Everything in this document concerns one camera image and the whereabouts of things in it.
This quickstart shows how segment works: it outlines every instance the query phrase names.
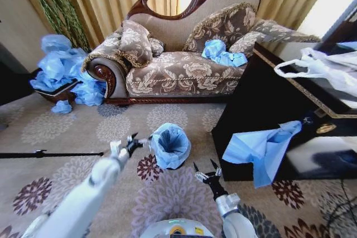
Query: floral pillow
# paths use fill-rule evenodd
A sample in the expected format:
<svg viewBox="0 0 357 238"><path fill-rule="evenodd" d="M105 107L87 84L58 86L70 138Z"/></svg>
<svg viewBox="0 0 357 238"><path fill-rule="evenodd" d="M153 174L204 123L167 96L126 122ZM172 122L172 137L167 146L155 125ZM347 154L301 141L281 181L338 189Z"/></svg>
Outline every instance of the floral pillow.
<svg viewBox="0 0 357 238"><path fill-rule="evenodd" d="M152 56L159 57L165 48L165 44L156 38L149 38L149 43L151 46Z"/></svg>
<svg viewBox="0 0 357 238"><path fill-rule="evenodd" d="M143 68L152 60L149 31L134 21L122 23L123 34L119 46L119 55L127 59L134 67Z"/></svg>
<svg viewBox="0 0 357 238"><path fill-rule="evenodd" d="M252 31L257 31L269 36L270 42L320 42L314 35L308 36L304 33L286 28L272 20L259 20Z"/></svg>
<svg viewBox="0 0 357 238"><path fill-rule="evenodd" d="M255 8L239 3L221 9L198 23L189 35L183 51L203 52L205 42L221 39L229 48L254 25Z"/></svg>
<svg viewBox="0 0 357 238"><path fill-rule="evenodd" d="M264 41L266 36L267 35L260 32L250 31L249 33L246 33L241 39L237 40L233 45L231 45L229 52L241 52L245 54L246 57L249 57L253 54L253 47L255 42Z"/></svg>

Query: blue plastic bag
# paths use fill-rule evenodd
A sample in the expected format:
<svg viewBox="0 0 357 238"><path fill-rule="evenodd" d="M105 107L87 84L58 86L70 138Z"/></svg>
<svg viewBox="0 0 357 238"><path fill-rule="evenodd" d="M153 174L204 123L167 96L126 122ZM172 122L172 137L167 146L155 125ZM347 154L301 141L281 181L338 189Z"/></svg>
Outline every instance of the blue plastic bag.
<svg viewBox="0 0 357 238"><path fill-rule="evenodd" d="M248 62L243 53L222 52L217 58L215 59L215 62L225 66L238 67Z"/></svg>
<svg viewBox="0 0 357 238"><path fill-rule="evenodd" d="M67 51L71 48L71 41L64 35L46 35L41 39L41 49L46 54L51 51Z"/></svg>
<svg viewBox="0 0 357 238"><path fill-rule="evenodd" d="M239 67L248 62L243 53L230 53L225 49L225 43L220 39L206 41L202 57L210 58L220 65L232 67Z"/></svg>
<svg viewBox="0 0 357 238"><path fill-rule="evenodd" d="M150 146L161 168L178 168L191 150L191 143L184 130L171 123L163 124L152 134Z"/></svg>
<svg viewBox="0 0 357 238"><path fill-rule="evenodd" d="M301 131L300 121L280 128L234 133L222 159L234 163L253 163L255 188L272 184L291 138Z"/></svg>
<svg viewBox="0 0 357 238"><path fill-rule="evenodd" d="M202 57L212 59L218 57L222 52L225 52L225 43L220 39L214 39L205 42Z"/></svg>
<svg viewBox="0 0 357 238"><path fill-rule="evenodd" d="M30 84L34 89L40 89L47 92L55 91L61 86L71 82L72 79L65 77L61 80L49 79L43 71L39 71L36 78L30 80Z"/></svg>
<svg viewBox="0 0 357 238"><path fill-rule="evenodd" d="M53 113L67 114L72 111L72 106L68 100L59 100L56 105L52 107L51 111Z"/></svg>
<svg viewBox="0 0 357 238"><path fill-rule="evenodd" d="M31 86L53 92L77 79L81 84L71 90L76 94L75 102L89 106L102 104L106 83L80 71L86 52L81 48L71 47L71 41L63 35L44 36L41 48L47 55L38 63L42 71L30 81Z"/></svg>

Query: cable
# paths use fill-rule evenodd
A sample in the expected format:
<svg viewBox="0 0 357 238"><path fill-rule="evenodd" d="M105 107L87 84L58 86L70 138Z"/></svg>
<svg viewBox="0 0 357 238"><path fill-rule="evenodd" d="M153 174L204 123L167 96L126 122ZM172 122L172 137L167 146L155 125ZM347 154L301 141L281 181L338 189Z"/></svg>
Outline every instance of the cable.
<svg viewBox="0 0 357 238"><path fill-rule="evenodd" d="M348 201L348 205L350 207L350 212L351 212L351 215L352 215L352 219L353 221L355 222L356 226L357 226L357 221L356 221L356 218L355 218L355 214L353 213L353 210L352 210L352 205L351 205L351 202L350 202L350 199L348 198L348 195L346 193L346 190L345 190L345 185L344 185L344 180L341 179L341 187L342 187L342 190L344 191L344 194L346 196L346 199Z"/></svg>
<svg viewBox="0 0 357 238"><path fill-rule="evenodd" d="M357 207L357 204L356 204L356 205L352 205L352 204L351 204L352 202L354 202L354 201L357 200L357 196L353 197L351 200L349 199L349 197L348 197L348 195L347 195L347 193L346 193L346 190L345 190L345 186L344 186L344 181L343 181L343 179L341 179L341 188L342 188L342 190L344 191L344 194L345 194L345 197L346 197L346 199L347 199L347 202L341 203L341 204L337 205L337 206L335 207L335 209L333 210L333 212L329 215L329 219L328 219L328 221L327 221L326 228L323 229L323 231L322 231L322 233L321 233L321 237L324 237L325 231L327 231L327 233L330 234L331 224L332 224L335 220L339 219L341 216L345 215L345 214L348 213L348 212L351 213L352 219L353 219L354 223L355 223L356 226L357 226L356 218L355 218L355 215L354 215L354 213L353 213L353 209ZM349 206L349 209L347 209L347 211L345 211L345 212L343 212L343 213L341 213L341 214L339 214L339 215L334 216L334 214L337 212L337 210L338 210L340 207L345 206L345 205L348 205L348 206Z"/></svg>

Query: floral carpet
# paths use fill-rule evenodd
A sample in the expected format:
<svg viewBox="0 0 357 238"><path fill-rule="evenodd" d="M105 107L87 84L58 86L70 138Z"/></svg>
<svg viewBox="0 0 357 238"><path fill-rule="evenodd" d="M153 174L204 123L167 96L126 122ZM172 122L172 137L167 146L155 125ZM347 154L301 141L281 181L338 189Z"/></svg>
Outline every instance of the floral carpet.
<svg viewBox="0 0 357 238"><path fill-rule="evenodd" d="M135 132L148 137L165 122L182 127L192 143L189 158L175 171L159 168L148 148L136 150L85 237L138 237L151 223L176 217L198 220L221 237L213 194L195 179L192 163L209 172L209 159L218 162L210 131L224 104L76 105L70 114L53 114L51 107L36 94L0 107L0 123L8 124L0 132L0 152L107 151L111 140ZM98 159L0 159L0 238L21 237ZM239 209L258 237L357 237L356 180L278 181L257 190L253 182L221 183L240 196Z"/></svg>

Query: carved wooden frame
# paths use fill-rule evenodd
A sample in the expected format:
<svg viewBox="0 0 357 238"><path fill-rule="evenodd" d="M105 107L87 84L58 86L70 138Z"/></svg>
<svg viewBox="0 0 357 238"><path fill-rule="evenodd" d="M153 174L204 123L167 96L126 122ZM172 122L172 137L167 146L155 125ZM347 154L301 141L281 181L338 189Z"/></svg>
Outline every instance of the carved wooden frame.
<svg viewBox="0 0 357 238"><path fill-rule="evenodd" d="M112 98L105 103L115 105L153 104L153 103L227 103L231 95L214 97L179 97L179 98Z"/></svg>
<svg viewBox="0 0 357 238"><path fill-rule="evenodd" d="M138 0L137 2L135 2L135 4L132 6L130 11L128 12L126 19L129 19L131 16L133 16L134 14L137 14L137 13L146 13L146 14L150 14L151 16L161 18L164 20L180 20L182 18L187 17L191 13L193 13L193 11L198 9L206 0L191 0L189 6L182 13L175 15L175 16L165 16L165 15L156 13L155 11L153 11L152 9L149 8L149 6L147 5L147 1L148 0ZM259 9L260 2L261 2L261 0L259 0L257 10Z"/></svg>
<svg viewBox="0 0 357 238"><path fill-rule="evenodd" d="M94 67L94 73L97 77L107 82L107 91L105 92L105 97L109 98L113 94L115 89L115 84L117 83L115 74L109 67L105 65L96 65Z"/></svg>

